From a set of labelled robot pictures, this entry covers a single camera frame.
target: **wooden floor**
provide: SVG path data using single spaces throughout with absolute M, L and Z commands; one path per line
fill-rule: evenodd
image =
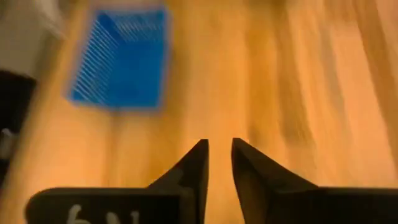
M 243 223 L 231 171 L 241 137 L 318 185 L 398 187 L 398 3 L 169 0 L 164 105 L 110 112 L 65 99 L 88 5 L 32 105 L 0 203 L 23 223 L 49 187 L 144 187 L 210 140 L 206 223 Z

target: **blue plastic basket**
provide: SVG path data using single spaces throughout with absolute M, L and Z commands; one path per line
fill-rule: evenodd
M 167 13 L 98 11 L 70 98 L 108 108 L 153 108 L 160 102 Z

